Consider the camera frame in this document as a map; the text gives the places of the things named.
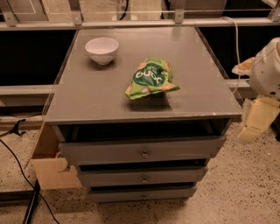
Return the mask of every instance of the cabinet top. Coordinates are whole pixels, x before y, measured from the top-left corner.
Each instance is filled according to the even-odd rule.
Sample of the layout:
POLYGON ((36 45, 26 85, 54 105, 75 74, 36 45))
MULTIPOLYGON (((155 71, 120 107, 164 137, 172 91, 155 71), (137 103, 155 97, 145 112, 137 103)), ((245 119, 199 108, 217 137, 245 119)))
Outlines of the cabinet top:
POLYGON ((121 123, 162 120, 240 118, 241 107, 193 27, 80 30, 55 90, 46 124, 121 123), (116 59, 93 62, 85 44, 116 39, 116 59), (167 60, 180 90, 164 97, 130 100, 125 90, 138 65, 149 57, 167 60))

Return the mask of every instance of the speckled floor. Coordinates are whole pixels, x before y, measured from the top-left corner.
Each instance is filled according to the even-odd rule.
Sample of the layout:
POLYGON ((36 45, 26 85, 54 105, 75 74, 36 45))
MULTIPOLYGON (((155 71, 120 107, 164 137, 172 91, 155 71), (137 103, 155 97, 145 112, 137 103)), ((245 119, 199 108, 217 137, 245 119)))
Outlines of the speckled floor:
MULTIPOLYGON (((227 141, 212 159, 206 176, 189 200, 95 204, 88 189, 41 191, 60 223, 280 223, 280 143, 271 129, 252 144, 235 142, 239 125, 227 132, 227 141)), ((26 165, 38 131, 3 140, 17 154, 26 176, 35 181, 32 165, 26 165)), ((15 159, 0 145, 0 191, 29 189, 15 159)), ((26 202, 0 203, 0 223, 22 223, 26 202)), ((31 223, 54 223, 40 199, 31 223)))

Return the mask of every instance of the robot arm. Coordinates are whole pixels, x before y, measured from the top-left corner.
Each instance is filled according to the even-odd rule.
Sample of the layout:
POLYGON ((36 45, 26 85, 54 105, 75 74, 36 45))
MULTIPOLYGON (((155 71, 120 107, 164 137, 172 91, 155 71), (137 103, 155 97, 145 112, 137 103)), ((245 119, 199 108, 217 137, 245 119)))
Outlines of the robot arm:
POLYGON ((248 74, 250 86, 259 94, 249 102, 248 115, 237 136, 246 144, 261 136, 280 113, 280 38, 272 39, 255 58, 244 62, 235 66, 233 73, 248 74))

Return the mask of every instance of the small bowl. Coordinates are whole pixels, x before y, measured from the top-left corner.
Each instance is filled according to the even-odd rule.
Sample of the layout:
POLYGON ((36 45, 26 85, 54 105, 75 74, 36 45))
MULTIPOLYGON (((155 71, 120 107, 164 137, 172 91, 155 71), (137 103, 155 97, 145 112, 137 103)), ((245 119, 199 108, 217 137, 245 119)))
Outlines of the small bowl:
POLYGON ((86 43, 85 49, 93 61, 107 65, 115 59, 118 46, 113 38, 94 38, 86 43))

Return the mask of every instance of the chip bag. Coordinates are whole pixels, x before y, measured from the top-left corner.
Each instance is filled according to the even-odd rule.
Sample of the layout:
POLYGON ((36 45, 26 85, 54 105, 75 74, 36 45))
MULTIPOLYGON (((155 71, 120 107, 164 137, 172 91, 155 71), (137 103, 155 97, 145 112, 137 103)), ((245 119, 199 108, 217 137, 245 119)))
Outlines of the chip bag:
POLYGON ((133 81, 125 94, 131 99, 180 89, 171 84, 172 65, 167 61, 148 58, 141 63, 133 75, 133 81))

